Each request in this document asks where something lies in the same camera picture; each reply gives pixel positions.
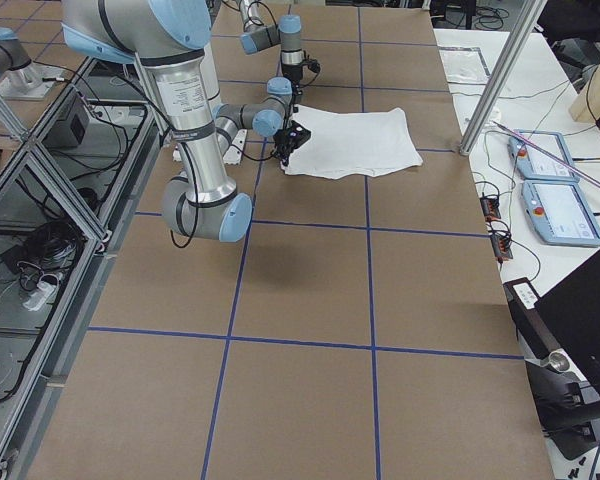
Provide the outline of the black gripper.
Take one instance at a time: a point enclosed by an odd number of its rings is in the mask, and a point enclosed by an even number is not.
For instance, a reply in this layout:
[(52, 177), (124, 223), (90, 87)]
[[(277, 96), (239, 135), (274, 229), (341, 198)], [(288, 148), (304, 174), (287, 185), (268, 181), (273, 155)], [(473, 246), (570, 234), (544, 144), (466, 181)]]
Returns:
[(314, 78), (308, 82), (311, 84), (321, 72), (321, 65), (317, 59), (309, 56), (301, 60), (281, 59), (282, 74), (292, 85), (302, 85), (304, 70), (308, 69), (314, 74)]
[(298, 122), (291, 122), (274, 134), (273, 156), (279, 158), (282, 169), (289, 166), (291, 154), (311, 139), (312, 132)]

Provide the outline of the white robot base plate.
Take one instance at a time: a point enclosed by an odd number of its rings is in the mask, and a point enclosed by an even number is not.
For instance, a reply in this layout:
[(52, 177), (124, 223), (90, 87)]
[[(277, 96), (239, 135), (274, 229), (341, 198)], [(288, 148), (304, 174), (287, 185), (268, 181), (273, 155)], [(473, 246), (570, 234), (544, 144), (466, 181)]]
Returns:
[[(222, 97), (211, 43), (207, 43), (204, 47), (204, 57), (200, 64), (200, 72), (210, 109), (215, 111), (222, 105)], [(232, 142), (233, 147), (229, 148), (224, 154), (223, 159), (226, 165), (239, 165), (241, 163), (243, 158), (242, 150), (245, 146), (246, 138), (247, 131), (245, 129), (237, 132)]]

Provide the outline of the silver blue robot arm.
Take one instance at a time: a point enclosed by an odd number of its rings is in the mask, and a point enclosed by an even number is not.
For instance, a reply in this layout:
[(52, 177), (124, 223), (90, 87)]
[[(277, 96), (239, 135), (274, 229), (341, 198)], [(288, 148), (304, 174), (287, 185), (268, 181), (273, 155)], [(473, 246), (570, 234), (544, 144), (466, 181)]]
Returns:
[(317, 79), (321, 65), (303, 48), (302, 22), (298, 15), (285, 14), (276, 20), (263, 1), (236, 1), (235, 4), (243, 22), (240, 41), (247, 55), (279, 47), (282, 75), (295, 89), (305, 88)]
[(253, 130), (275, 142), (282, 163), (310, 138), (293, 121), (302, 71), (310, 59), (302, 47), (301, 19), (284, 15), (262, 24), (254, 1), (239, 11), (246, 53), (277, 46), (282, 74), (267, 83), (256, 104), (222, 104), (207, 89), (215, 82), (210, 48), (211, 18), (204, 1), (65, 1), (66, 44), (84, 55), (117, 64), (139, 63), (150, 78), (144, 93), (177, 144), (182, 172), (163, 195), (162, 215), (172, 232), (187, 238), (237, 242), (252, 217), (251, 198), (227, 174), (224, 154), (237, 133)]

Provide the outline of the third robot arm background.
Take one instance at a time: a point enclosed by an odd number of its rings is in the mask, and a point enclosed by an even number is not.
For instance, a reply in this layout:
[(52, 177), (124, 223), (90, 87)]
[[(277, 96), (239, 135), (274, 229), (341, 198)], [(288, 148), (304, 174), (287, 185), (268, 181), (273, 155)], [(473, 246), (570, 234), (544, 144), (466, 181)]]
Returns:
[(46, 97), (54, 80), (44, 81), (48, 67), (31, 59), (16, 33), (0, 27), (0, 95), (10, 100), (39, 101)]

